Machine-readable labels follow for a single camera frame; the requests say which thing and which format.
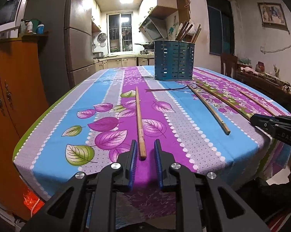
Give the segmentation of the kitchen base cabinets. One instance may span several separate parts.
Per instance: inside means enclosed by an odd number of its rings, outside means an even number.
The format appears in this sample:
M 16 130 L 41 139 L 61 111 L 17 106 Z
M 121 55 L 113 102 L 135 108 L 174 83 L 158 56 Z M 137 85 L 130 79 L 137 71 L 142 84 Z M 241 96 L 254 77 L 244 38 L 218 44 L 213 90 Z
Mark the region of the kitchen base cabinets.
M 94 59 L 94 70 L 98 72 L 110 68 L 149 66 L 153 64 L 153 54 L 113 55 L 101 59 Z

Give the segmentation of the kitchen window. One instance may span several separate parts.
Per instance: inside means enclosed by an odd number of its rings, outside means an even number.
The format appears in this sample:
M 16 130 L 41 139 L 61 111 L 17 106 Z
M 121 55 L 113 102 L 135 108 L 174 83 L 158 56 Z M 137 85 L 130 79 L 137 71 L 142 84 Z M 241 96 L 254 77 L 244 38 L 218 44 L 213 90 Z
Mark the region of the kitchen window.
M 131 13 L 108 15 L 108 32 L 111 53 L 133 50 Z

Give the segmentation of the dark wooden side table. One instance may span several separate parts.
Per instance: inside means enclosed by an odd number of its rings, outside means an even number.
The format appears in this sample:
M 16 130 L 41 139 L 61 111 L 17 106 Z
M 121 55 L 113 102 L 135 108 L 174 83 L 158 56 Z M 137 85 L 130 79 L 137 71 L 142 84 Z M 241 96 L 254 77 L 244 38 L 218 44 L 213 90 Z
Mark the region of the dark wooden side table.
M 241 70 L 236 70 L 235 78 L 247 86 L 270 97 L 281 106 L 291 108 L 291 93 L 284 91 L 273 83 L 252 73 L 241 72 Z

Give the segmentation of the pink cloth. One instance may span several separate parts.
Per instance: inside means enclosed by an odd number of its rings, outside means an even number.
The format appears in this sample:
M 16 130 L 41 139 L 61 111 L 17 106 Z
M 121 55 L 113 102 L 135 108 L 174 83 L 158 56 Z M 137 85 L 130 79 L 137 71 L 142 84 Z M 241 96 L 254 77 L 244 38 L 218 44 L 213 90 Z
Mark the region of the pink cloth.
M 259 75 L 259 73 L 258 73 L 258 72 L 256 72 L 255 70 L 253 70 L 253 69 L 252 69 L 252 68 L 250 68 L 250 67 L 241 67 L 241 68 L 240 68 L 240 70 L 241 70 L 241 72 L 245 72 L 245 73 L 254 74 L 254 75 L 256 75 L 256 76 L 258 76 L 258 75 Z

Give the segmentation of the floral striped tablecloth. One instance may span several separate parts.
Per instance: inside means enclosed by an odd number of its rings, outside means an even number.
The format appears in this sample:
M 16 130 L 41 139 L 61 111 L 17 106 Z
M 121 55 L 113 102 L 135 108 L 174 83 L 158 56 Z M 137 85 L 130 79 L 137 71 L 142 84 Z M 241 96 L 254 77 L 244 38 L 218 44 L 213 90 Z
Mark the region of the floral striped tablecloth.
M 23 180 L 48 200 L 75 173 L 93 174 L 117 161 L 137 139 L 138 87 L 146 160 L 136 164 L 133 190 L 117 195 L 116 226 L 172 215 L 175 196 L 157 184 L 154 141 L 191 171 L 215 172 L 233 188 L 271 178 L 285 168 L 291 147 L 272 139 L 196 84 L 237 102 L 247 113 L 270 115 L 239 93 L 247 93 L 275 115 L 286 109 L 260 92 L 205 68 L 192 81 L 158 81 L 153 66 L 98 71 L 55 102 L 19 141 L 13 163 Z M 226 135 L 191 85 L 230 129 Z

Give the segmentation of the wooden dining chair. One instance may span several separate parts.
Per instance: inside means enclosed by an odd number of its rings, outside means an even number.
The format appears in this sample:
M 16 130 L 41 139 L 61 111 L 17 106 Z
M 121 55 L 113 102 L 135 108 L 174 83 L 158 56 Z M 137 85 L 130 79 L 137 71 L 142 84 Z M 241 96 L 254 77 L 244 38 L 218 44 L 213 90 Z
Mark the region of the wooden dining chair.
M 221 54 L 221 74 L 227 77 L 233 76 L 233 71 L 237 68 L 238 57 L 231 54 Z

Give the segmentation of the dark blue window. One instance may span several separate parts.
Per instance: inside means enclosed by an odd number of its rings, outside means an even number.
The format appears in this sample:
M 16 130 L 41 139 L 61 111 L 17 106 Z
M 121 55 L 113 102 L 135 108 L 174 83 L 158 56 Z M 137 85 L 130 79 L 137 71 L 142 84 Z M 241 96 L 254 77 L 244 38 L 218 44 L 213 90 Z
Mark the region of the dark blue window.
M 235 52 L 234 20 L 228 0 L 206 0 L 209 20 L 209 52 L 233 55 Z

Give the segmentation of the framed elephant picture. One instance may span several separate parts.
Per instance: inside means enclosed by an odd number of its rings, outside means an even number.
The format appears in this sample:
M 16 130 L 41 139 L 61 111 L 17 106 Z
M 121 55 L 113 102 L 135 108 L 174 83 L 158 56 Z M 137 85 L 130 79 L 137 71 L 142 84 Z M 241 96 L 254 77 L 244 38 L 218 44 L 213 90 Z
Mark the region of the framed elephant picture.
M 285 14 L 280 3 L 257 3 L 261 15 L 262 26 L 288 30 Z

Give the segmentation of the orange wooden cabinet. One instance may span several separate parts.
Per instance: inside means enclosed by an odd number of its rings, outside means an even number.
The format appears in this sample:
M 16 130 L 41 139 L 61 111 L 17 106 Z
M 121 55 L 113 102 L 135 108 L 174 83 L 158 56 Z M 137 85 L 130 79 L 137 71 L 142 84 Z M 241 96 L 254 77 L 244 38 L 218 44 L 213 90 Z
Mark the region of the orange wooden cabinet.
M 13 164 L 13 151 L 30 126 L 48 109 L 39 52 L 47 35 L 0 40 L 0 204 L 25 220 L 27 186 Z

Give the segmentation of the blue perforated utensil holder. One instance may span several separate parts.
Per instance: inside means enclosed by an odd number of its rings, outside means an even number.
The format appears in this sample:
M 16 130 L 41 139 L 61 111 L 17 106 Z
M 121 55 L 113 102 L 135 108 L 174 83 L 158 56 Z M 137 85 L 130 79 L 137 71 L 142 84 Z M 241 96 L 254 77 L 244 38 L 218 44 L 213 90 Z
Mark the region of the blue perforated utensil holder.
M 184 41 L 154 42 L 154 77 L 158 81 L 190 81 L 193 76 L 195 45 Z

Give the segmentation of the black wok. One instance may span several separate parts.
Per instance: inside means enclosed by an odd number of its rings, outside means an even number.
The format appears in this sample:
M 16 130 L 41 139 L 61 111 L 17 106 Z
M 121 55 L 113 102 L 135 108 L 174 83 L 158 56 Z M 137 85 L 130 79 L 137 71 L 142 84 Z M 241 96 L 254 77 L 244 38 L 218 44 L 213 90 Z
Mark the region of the black wok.
M 146 50 L 148 50 L 148 49 L 153 50 L 154 49 L 154 43 L 149 43 L 149 44 L 137 44 L 136 43 L 136 45 L 140 45 L 140 46 L 142 46 Z

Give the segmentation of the range hood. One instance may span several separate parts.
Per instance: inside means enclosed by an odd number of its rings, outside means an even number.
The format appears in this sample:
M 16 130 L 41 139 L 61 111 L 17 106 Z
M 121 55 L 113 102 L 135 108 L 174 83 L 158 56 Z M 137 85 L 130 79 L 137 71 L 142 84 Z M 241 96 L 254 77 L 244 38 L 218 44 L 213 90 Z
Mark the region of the range hood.
M 166 23 L 164 20 L 148 16 L 141 23 L 139 30 L 147 34 L 152 41 L 167 39 Z

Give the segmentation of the blue lidded jar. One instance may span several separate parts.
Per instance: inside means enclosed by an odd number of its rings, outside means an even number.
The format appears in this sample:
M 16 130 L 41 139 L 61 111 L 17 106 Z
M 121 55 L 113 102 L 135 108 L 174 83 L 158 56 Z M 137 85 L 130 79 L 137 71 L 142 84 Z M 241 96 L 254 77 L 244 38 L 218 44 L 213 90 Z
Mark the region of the blue lidded jar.
M 44 33 L 44 24 L 39 24 L 38 26 L 37 26 L 37 29 L 36 29 L 36 33 L 37 34 L 43 34 Z

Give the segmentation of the white medicine bottle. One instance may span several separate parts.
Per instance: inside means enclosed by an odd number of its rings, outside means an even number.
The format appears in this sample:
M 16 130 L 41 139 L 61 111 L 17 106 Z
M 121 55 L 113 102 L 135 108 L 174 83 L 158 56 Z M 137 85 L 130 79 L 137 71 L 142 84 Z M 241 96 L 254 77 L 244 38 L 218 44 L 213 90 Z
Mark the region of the white medicine bottle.
M 26 33 L 32 33 L 33 32 L 33 23 L 29 21 L 26 25 Z

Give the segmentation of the green box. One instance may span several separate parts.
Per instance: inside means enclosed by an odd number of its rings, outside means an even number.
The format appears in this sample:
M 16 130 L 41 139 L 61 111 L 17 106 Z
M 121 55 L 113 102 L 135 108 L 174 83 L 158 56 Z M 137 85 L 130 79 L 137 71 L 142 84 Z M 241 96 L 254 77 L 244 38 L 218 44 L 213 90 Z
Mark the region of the green box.
M 33 24 L 33 32 L 37 32 L 38 25 L 41 24 L 41 21 L 38 19 L 31 19 L 30 21 Z

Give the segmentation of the white microwave oven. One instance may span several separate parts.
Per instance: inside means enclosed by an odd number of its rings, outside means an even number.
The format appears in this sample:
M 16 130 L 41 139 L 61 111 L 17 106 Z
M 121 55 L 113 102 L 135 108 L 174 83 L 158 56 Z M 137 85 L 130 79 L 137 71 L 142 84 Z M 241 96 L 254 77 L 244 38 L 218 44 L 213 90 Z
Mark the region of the white microwave oven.
M 0 39 L 17 38 L 27 0 L 7 0 L 0 10 Z

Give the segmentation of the grey three-door refrigerator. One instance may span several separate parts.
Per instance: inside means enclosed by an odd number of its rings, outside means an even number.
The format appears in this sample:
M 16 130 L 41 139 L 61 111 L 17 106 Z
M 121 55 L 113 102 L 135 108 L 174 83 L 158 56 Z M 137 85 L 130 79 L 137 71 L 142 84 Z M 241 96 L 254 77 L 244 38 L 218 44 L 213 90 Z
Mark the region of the grey three-door refrigerator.
M 92 6 L 93 0 L 27 0 L 26 19 L 38 19 L 48 32 L 39 63 L 50 104 L 95 72 Z

